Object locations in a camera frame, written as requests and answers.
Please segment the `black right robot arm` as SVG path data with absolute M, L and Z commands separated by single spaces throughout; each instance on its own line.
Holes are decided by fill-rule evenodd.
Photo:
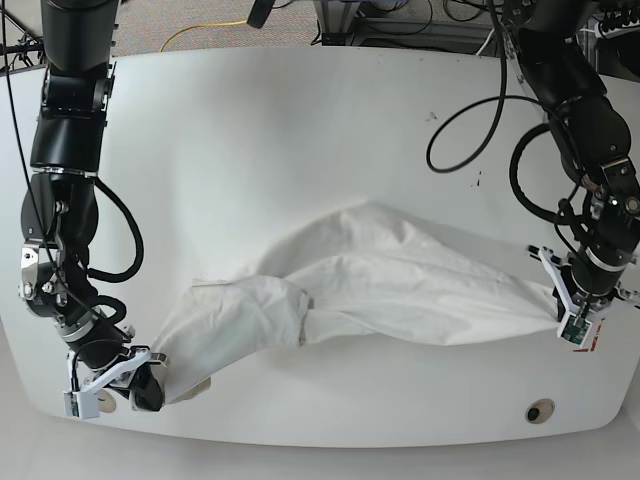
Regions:
M 98 171 L 119 5 L 115 1 L 45 1 L 42 45 L 47 60 L 37 128 L 22 158 L 27 191 L 21 211 L 24 244 L 20 295 L 30 312 L 49 318 L 69 349 L 69 368 L 87 366 L 101 386 L 149 412 L 165 401 L 155 368 L 161 354 L 132 344 L 120 328 L 127 310 L 97 282 L 123 283 L 142 266 L 144 243 L 132 215 L 125 220 L 134 258 L 122 272 L 95 269 L 89 247 L 97 231 Z

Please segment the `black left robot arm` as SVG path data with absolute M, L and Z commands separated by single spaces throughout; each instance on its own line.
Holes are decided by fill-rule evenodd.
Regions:
M 529 89 L 549 111 L 549 130 L 565 172 L 593 201 L 575 215 L 559 203 L 579 248 L 562 276 L 571 297 L 588 305 L 615 295 L 639 244 L 639 182 L 630 158 L 632 137 L 614 109 L 577 35 L 593 15 L 606 30 L 639 17 L 636 1 L 507 1 L 503 24 Z

